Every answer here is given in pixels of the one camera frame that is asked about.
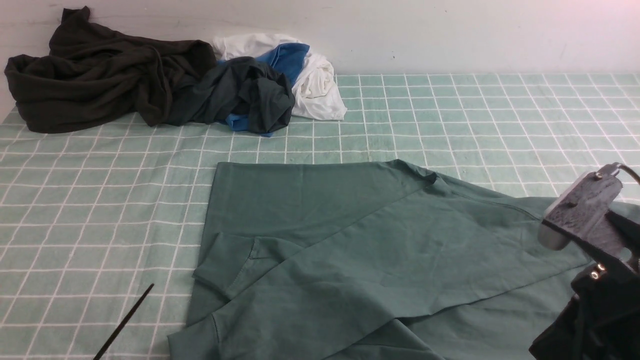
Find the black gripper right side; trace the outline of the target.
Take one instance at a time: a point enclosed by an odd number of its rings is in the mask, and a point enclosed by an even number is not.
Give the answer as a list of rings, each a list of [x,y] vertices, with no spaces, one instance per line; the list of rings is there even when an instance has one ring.
[[[536,360],[639,358],[639,224],[615,212],[605,218],[614,239],[631,251],[630,259],[617,261],[630,278],[602,262],[583,269],[571,282],[574,296],[529,347]]]

